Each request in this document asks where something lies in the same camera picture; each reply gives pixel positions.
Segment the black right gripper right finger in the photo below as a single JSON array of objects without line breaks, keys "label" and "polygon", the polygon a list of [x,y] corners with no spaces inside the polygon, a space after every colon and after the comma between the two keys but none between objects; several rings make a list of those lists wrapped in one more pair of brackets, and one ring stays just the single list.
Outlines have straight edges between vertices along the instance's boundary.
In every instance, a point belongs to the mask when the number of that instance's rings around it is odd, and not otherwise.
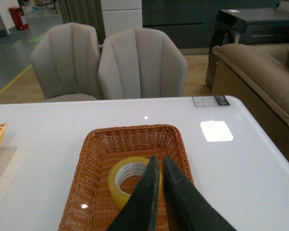
[{"label": "black right gripper right finger", "polygon": [[234,231],[170,156],[163,160],[164,200],[170,231]]}]

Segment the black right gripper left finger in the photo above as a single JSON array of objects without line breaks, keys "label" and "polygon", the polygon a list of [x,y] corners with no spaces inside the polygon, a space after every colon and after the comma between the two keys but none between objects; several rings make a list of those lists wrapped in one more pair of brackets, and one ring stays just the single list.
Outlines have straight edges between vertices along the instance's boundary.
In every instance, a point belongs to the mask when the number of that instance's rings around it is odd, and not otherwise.
[{"label": "black right gripper left finger", "polygon": [[109,231],[154,231],[157,226],[160,170],[156,156],[144,166],[143,174],[128,201],[107,228]]}]

